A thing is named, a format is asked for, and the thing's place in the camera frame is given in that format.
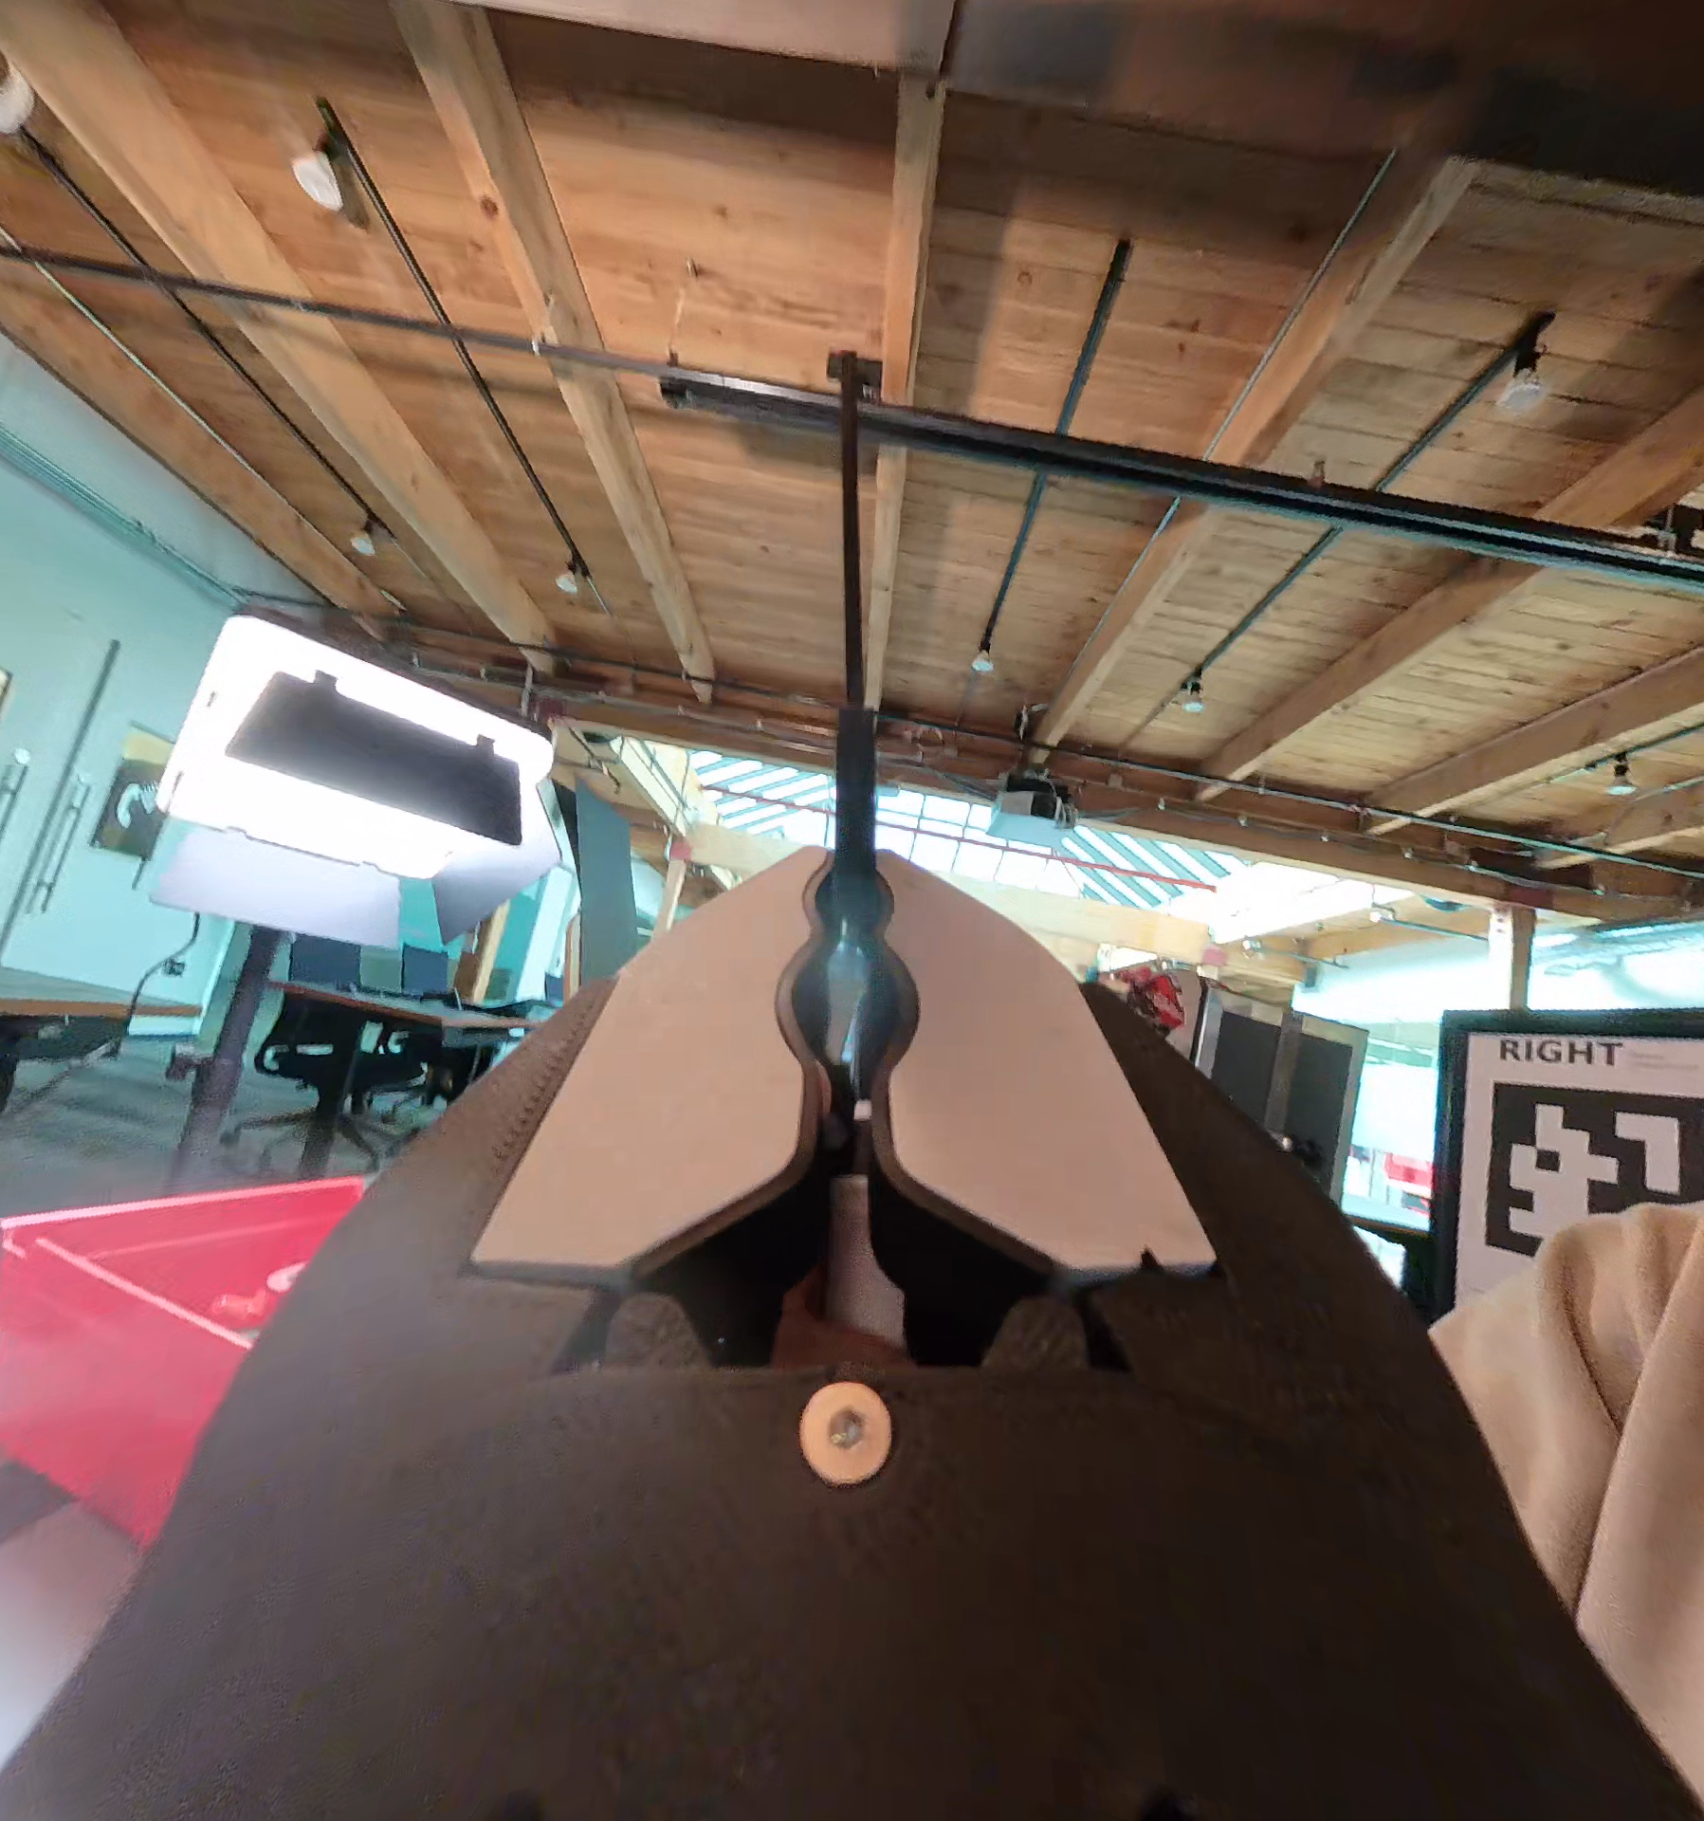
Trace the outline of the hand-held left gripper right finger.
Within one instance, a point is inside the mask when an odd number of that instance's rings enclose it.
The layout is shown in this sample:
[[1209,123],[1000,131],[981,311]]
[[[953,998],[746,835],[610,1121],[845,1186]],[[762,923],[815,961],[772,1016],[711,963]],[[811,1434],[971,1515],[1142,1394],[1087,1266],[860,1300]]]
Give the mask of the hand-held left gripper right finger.
[[989,904],[884,852],[912,1012],[872,1093],[882,1172],[1046,1276],[1105,1282],[1215,1253],[1061,961]]

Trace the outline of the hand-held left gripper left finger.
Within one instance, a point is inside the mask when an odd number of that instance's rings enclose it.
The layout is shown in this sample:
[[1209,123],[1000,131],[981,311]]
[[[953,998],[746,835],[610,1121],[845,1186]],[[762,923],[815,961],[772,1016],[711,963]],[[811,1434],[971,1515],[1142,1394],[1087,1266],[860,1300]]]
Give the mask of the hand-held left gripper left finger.
[[498,1195],[470,1262],[646,1278],[815,1160],[829,1075],[793,1016],[825,849],[797,849],[648,943]]

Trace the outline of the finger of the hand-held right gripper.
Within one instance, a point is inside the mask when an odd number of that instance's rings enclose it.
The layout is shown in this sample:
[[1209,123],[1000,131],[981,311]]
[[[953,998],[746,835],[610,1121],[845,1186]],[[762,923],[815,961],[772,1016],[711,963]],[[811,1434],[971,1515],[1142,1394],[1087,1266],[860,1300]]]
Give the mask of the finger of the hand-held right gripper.
[[835,1178],[827,1217],[827,1320],[872,1339],[900,1339],[902,1288],[876,1257],[866,1178]]

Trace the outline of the thin black stick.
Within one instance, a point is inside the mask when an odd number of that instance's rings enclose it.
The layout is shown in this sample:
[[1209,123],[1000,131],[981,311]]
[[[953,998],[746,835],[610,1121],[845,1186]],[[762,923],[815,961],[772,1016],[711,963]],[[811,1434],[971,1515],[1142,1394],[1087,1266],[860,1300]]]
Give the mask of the thin black stick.
[[855,1113],[866,1097],[880,1048],[880,931],[884,894],[876,870],[876,717],[864,699],[864,579],[860,502],[860,403],[864,360],[831,352],[837,385],[843,705],[835,744],[835,839],[829,872],[833,943],[825,963],[825,1057],[839,1103]]

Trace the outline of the red plastic bin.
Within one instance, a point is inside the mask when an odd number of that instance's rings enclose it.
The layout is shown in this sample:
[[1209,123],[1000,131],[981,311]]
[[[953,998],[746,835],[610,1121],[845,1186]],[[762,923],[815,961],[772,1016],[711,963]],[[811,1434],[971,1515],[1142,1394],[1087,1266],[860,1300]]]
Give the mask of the red plastic bin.
[[0,1452],[136,1544],[362,1176],[0,1219]]

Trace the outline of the person's right forearm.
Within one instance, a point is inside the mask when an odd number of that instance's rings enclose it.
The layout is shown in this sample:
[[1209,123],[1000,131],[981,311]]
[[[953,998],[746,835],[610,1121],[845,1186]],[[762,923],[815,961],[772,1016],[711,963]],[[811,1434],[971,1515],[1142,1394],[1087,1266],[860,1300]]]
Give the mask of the person's right forearm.
[[1589,1215],[1430,1337],[1579,1635],[1704,1804],[1704,1203]]

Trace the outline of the person's right hand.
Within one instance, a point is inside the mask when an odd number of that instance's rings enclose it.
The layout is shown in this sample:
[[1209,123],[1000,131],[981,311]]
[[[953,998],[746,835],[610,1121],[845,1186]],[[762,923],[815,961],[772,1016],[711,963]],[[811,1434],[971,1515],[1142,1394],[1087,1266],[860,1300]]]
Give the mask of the person's right hand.
[[772,1333],[774,1369],[855,1377],[864,1367],[888,1367],[906,1359],[906,1349],[888,1337],[829,1318],[823,1266],[809,1270],[786,1292]]

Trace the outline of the grey upright panel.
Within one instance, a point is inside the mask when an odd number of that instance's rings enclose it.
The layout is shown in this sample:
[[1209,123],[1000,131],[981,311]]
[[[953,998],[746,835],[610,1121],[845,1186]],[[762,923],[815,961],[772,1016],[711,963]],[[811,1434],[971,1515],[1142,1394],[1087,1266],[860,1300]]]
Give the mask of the grey upright panel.
[[638,951],[632,823],[585,784],[575,787],[583,985],[616,975]]

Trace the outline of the black panel on tripod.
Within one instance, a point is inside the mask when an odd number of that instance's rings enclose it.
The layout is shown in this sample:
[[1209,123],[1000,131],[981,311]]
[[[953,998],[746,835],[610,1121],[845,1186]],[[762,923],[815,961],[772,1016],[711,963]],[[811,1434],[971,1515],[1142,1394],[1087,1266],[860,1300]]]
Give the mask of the black panel on tripod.
[[1203,985],[1191,1057],[1339,1201],[1369,1032]]

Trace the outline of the background wooden desk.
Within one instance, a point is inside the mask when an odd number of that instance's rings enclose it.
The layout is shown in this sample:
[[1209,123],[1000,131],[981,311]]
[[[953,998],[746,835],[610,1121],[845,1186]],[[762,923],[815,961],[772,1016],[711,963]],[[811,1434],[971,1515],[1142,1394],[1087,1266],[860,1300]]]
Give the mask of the background wooden desk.
[[390,1095],[423,1107],[445,1107],[457,1101],[535,1024],[535,1014],[528,1008],[465,1008],[435,998],[360,990],[342,994],[340,1000],[358,1012],[378,1016],[392,1026],[411,1026],[421,1034],[421,1052],[429,1061],[423,1085]]
[[124,1040],[137,1016],[193,1026],[202,1006],[0,963],[0,1113],[23,1061],[84,1061]]

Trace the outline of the black office chair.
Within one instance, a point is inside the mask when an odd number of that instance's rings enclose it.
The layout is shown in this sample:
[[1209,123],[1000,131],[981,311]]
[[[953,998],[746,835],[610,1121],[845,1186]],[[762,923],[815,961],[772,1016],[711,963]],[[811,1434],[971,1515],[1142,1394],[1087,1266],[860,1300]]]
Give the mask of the black office chair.
[[293,935],[285,987],[252,1059],[258,1073],[315,1097],[307,1113],[266,1115],[238,1126],[238,1132],[283,1126],[299,1132],[301,1174],[319,1174],[336,1142],[364,1162],[382,1162],[384,1142],[362,1121],[380,1093],[407,1093],[427,1077],[429,1061],[415,1028],[392,1026],[340,1000],[360,988],[360,963],[356,943]]

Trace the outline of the studio light panel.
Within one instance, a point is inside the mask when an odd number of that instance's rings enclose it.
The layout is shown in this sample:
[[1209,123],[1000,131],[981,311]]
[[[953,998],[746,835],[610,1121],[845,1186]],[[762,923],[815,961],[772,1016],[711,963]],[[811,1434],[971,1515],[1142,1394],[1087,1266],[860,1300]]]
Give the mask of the studio light panel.
[[262,616],[220,628],[157,787],[149,902],[396,947],[403,892],[443,941],[571,864],[553,740]]

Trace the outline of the black ceiling light track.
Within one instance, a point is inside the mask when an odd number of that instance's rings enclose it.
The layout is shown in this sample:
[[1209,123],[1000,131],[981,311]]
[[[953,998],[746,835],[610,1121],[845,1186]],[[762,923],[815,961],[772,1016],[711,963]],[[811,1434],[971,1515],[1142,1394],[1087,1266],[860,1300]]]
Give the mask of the black ceiling light track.
[[874,443],[963,462],[1166,492],[1227,512],[1284,515],[1341,531],[1402,537],[1469,557],[1576,571],[1704,598],[1704,551],[1668,551],[1639,533],[1317,482],[1260,466],[1231,466],[1132,443],[1101,443],[870,399],[858,403],[858,423],[860,433]]

